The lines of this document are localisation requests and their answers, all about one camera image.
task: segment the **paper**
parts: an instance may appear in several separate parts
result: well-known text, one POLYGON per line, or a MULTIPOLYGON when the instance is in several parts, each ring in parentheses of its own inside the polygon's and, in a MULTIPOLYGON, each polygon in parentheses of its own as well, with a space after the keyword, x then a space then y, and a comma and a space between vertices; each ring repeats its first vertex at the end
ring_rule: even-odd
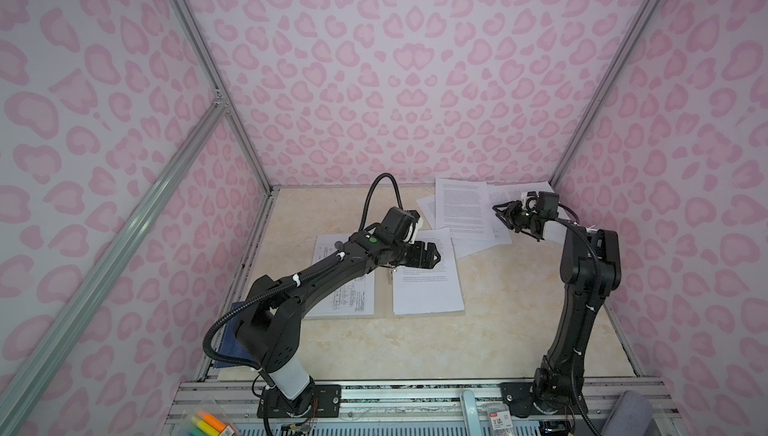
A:
POLYGON ((475 239, 454 239, 453 250, 456 259, 475 254, 488 248, 493 248, 500 244, 512 244, 512 237, 504 223, 495 218, 492 223, 494 239, 490 241, 477 241, 475 239))
MULTIPOLYGON (((348 234, 322 234, 315 241, 312 264, 334 253, 336 241, 346 242, 348 234)), ((374 275, 370 272, 342 285, 324 297, 307 314, 307 318, 373 316, 374 275)))
POLYGON ((418 204, 418 208, 422 211, 422 216, 427 218, 429 227, 433 230, 438 229, 435 223, 435 195, 433 194, 431 196, 420 198, 416 200, 416 204, 418 204))
POLYGON ((417 239, 434 242, 440 262, 433 269, 405 268, 394 271, 392 309, 396 315, 429 312, 454 312, 464 309, 462 289, 458 284, 456 258, 451 246, 451 230, 419 231, 417 239))
MULTIPOLYGON (((421 198, 419 200, 416 200, 416 203, 418 204, 418 207, 421 209, 421 211, 424 213, 424 217, 427 219, 427 222, 431 227, 435 227, 435 196, 427 196, 424 198, 421 198)), ((453 238, 453 251, 456 255, 456 259, 461 259, 464 256, 469 256, 471 254, 474 254, 476 252, 483 251, 484 249, 493 248, 494 246, 498 246, 500 244, 510 244, 512 243, 512 238, 509 235, 509 230, 506 226, 504 226, 504 223, 499 221, 497 217, 493 218, 492 222, 493 226, 493 235, 494 239, 489 239, 487 241, 479 241, 476 239, 458 239, 453 238)))
MULTIPOLYGON (((488 197, 492 205, 503 204, 513 200, 521 200, 529 191, 552 191, 552 186, 548 182, 523 182, 520 184, 504 184, 501 186, 488 186, 488 197)), ((562 208, 558 208, 558 217, 564 220, 570 220, 571 217, 562 208)), ((557 221, 547 221, 544 224, 544 240, 559 244, 565 242, 565 234, 568 230, 557 221)))
POLYGON ((435 181, 436 226, 454 238, 494 239, 493 209, 485 181, 435 181))

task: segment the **price tag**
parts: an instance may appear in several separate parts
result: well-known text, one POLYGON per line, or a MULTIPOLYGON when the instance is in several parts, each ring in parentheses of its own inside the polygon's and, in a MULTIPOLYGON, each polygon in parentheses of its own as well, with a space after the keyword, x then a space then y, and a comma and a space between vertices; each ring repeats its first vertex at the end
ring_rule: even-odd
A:
POLYGON ((491 412, 488 416, 491 419, 491 427, 494 431, 514 428, 512 425, 512 416, 509 411, 491 412))

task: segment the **marble surface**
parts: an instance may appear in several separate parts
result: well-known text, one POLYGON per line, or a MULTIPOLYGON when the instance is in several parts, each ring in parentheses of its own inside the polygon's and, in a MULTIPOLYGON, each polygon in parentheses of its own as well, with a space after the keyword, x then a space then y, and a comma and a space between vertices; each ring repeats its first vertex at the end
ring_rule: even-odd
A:
MULTIPOLYGON (((402 188, 404 208, 418 210, 416 200, 434 191, 402 188)), ((306 268, 316 235, 354 232, 366 193, 367 188, 281 190, 246 293, 264 274, 277 279, 306 268)), ((392 187, 380 184, 368 224, 380 221, 395 204, 392 187)), ((379 317, 305 319, 298 351, 302 364, 315 379, 532 377, 560 319, 562 246, 515 234, 512 240, 457 260, 464 313, 394 316, 386 270, 378 269, 379 317)), ((585 374, 634 375, 604 310, 590 337, 585 374)), ((219 375, 226 380, 252 377, 248 368, 219 375)))

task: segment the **pink leopard print wall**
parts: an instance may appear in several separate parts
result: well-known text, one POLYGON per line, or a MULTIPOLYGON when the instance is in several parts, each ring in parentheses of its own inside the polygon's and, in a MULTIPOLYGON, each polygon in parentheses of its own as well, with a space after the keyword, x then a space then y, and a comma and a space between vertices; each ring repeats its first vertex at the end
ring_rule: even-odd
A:
POLYGON ((189 0, 272 183, 546 180, 641 0, 189 0))
POLYGON ((619 231, 610 305, 693 435, 768 428, 766 30, 766 0, 667 0, 562 188, 619 231))
POLYGON ((0 392, 212 93, 167 0, 0 0, 0 392))
POLYGON ((262 199, 223 121, 20 435, 157 434, 197 369, 262 199))

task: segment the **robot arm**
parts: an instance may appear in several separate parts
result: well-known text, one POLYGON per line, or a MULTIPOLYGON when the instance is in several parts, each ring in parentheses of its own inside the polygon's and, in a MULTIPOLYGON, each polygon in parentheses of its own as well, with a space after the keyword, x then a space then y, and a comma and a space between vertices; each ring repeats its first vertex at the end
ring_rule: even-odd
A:
POLYGON ((618 235, 614 231, 587 230, 558 218, 558 195, 530 192, 523 201, 494 206, 507 228, 539 240, 544 224, 557 221, 568 228, 560 261, 565 303, 552 346, 536 369, 532 385, 502 385, 510 412, 519 418, 530 414, 555 414, 567 406, 582 408, 584 354, 595 317, 611 291, 619 287, 621 268, 618 235))
POLYGON ((355 232, 347 242, 336 243, 337 252, 297 273, 273 281, 262 276, 252 285, 248 299, 274 293, 239 314, 235 337, 261 365, 270 386, 280 390, 275 402, 287 414, 301 416, 315 398, 315 385, 298 358, 301 320, 312 307, 344 283, 379 266, 434 268, 440 261, 435 243, 416 241, 421 226, 416 211, 391 208, 381 223, 355 232), (285 291, 278 288, 308 278, 285 291))

